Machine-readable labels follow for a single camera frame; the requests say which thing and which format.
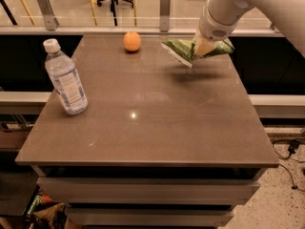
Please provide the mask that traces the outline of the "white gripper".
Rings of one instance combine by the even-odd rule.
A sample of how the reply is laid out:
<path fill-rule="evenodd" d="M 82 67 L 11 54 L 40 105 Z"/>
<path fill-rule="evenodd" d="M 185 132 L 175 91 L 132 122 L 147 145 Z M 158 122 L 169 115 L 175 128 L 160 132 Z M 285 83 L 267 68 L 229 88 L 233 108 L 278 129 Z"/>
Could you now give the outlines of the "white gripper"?
<path fill-rule="evenodd" d="M 202 15 L 199 19 L 198 29 L 194 36 L 194 51 L 195 56 L 204 56 L 209 52 L 212 52 L 216 48 L 214 41 L 221 41 L 228 38 L 236 28 L 236 23 L 232 25 L 223 25 L 216 20 L 210 14 L 209 3 L 207 1 L 203 7 Z"/>

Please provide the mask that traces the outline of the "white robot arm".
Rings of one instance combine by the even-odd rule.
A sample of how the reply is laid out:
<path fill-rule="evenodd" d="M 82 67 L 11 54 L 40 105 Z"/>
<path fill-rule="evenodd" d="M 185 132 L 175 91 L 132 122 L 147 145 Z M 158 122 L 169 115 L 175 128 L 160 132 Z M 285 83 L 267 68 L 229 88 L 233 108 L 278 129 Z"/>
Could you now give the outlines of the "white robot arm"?
<path fill-rule="evenodd" d="M 194 54 L 215 49 L 215 41 L 228 38 L 240 18 L 258 8 L 305 56 L 305 0 L 207 0 L 195 34 Z"/>

